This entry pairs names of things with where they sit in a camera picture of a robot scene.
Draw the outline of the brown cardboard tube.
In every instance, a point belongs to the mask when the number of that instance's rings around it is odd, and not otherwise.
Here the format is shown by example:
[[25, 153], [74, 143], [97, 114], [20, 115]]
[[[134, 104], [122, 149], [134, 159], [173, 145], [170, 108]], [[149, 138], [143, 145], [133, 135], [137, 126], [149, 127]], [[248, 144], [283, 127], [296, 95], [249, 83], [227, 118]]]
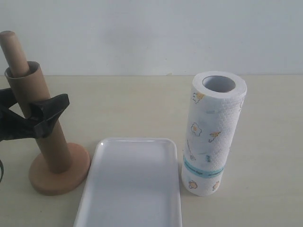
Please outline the brown cardboard tube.
[[[31, 115], [29, 103], [51, 98], [40, 64], [35, 61], [28, 64], [30, 73], [24, 77], [14, 78], [10, 68], [5, 70], [6, 79], [26, 118]], [[48, 137], [37, 139], [36, 142], [52, 173], [59, 174], [70, 168], [71, 154], [59, 122], [56, 122]]]

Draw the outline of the printed paper towel roll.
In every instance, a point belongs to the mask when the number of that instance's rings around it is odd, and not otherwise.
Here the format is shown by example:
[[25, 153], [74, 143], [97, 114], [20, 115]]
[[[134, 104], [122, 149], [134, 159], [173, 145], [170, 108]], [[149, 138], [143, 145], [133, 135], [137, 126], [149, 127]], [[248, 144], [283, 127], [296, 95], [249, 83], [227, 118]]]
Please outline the printed paper towel roll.
[[181, 170], [192, 194], [218, 190], [246, 93], [246, 82], [230, 72], [207, 71], [193, 78]]

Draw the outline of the wooden paper towel holder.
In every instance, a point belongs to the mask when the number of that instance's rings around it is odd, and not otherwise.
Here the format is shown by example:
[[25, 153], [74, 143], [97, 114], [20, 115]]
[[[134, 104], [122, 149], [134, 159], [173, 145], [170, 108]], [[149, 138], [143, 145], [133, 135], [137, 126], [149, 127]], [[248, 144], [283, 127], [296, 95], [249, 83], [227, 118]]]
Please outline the wooden paper towel holder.
[[[29, 61], [26, 59], [21, 44], [13, 31], [1, 32], [0, 46], [13, 77], [20, 78], [29, 75]], [[0, 105], [26, 118], [10, 86], [0, 91]], [[67, 146], [71, 154], [71, 166], [65, 172], [59, 174], [52, 173], [41, 151], [32, 162], [28, 177], [31, 185], [37, 192], [44, 195], [64, 194], [75, 189], [86, 178], [90, 167], [88, 151], [76, 143], [67, 142]]]

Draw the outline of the white rectangular tray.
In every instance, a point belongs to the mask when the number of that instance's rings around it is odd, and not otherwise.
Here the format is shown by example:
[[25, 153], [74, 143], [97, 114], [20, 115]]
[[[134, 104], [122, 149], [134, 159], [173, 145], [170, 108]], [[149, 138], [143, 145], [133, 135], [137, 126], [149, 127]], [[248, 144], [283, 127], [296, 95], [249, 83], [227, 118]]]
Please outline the white rectangular tray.
[[76, 227], [180, 227], [176, 144], [167, 138], [107, 138], [95, 150]]

